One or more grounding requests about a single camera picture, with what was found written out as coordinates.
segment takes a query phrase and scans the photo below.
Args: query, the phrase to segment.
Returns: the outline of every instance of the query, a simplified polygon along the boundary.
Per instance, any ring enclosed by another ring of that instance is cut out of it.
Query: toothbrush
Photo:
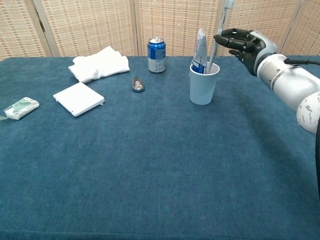
[[[224,1],[222,17],[221,17],[221,20],[220,20],[218,31],[216,32],[217,35],[220,35],[221,32],[222,32],[222,28],[223,28],[223,26],[224,26],[224,24],[226,22],[227,10],[228,9],[232,9],[234,4],[235,4],[235,0],[225,0]],[[212,47],[211,47],[211,56],[210,56],[209,64],[208,64],[208,66],[206,66],[206,74],[210,74],[210,71],[211,71],[211,68],[212,68],[212,62],[214,60],[214,57],[217,54],[217,49],[218,49],[218,43],[215,40],[213,40]]]

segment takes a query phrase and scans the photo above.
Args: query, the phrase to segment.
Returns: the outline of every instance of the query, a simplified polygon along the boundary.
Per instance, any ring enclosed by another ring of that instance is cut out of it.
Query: wrapped soap
[[[0,116],[0,120],[15,119],[20,120],[25,115],[31,113],[39,107],[39,102],[29,97],[24,97],[11,106],[7,107],[4,111],[6,117]]]

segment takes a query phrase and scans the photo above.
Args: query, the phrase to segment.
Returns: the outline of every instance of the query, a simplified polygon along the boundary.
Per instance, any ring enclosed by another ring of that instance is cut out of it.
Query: blue soda can
[[[163,37],[152,37],[148,42],[148,68],[152,73],[166,70],[166,43]]]

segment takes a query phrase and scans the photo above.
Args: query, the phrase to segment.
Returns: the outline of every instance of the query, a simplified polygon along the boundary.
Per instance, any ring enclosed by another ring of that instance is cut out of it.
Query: folded white cloth
[[[91,80],[130,71],[127,57],[121,56],[111,46],[91,56],[77,56],[72,61],[74,65],[69,66],[68,69],[79,82],[84,84]]]

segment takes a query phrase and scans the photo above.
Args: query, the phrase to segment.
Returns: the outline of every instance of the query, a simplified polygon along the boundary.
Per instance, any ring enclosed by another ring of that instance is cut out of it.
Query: black cable
[[[318,192],[320,200],[320,117],[318,122],[318,127],[316,129],[315,135],[315,169],[316,169],[316,178],[318,182]]]
[[[320,61],[290,59],[290,58],[286,58],[283,62],[285,64],[315,64],[315,65],[320,65]]]

